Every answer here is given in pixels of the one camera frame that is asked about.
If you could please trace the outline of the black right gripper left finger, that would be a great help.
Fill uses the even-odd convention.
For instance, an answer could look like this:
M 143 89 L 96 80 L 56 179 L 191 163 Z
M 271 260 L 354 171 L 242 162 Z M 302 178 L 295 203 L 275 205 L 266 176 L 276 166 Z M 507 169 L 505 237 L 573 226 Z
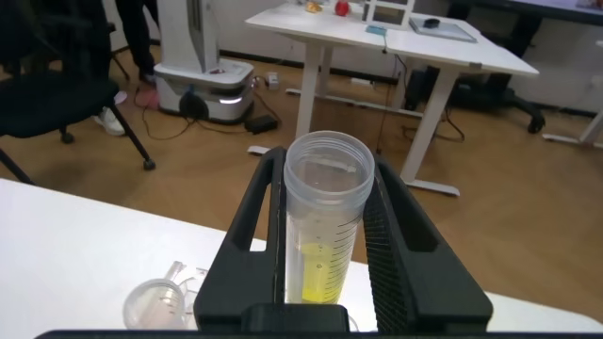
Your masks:
M 286 150 L 261 158 L 219 251 L 208 270 L 193 313 L 201 330 L 239 330 L 242 315 L 259 304 L 285 301 Z M 251 244 L 264 197 L 269 195 L 266 249 Z

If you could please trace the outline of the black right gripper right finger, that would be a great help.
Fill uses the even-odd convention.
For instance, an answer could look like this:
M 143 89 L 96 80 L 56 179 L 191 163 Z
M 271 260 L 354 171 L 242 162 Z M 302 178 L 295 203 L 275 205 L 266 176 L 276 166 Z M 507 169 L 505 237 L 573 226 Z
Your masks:
M 486 331 L 491 301 L 382 157 L 363 222 L 378 331 Z

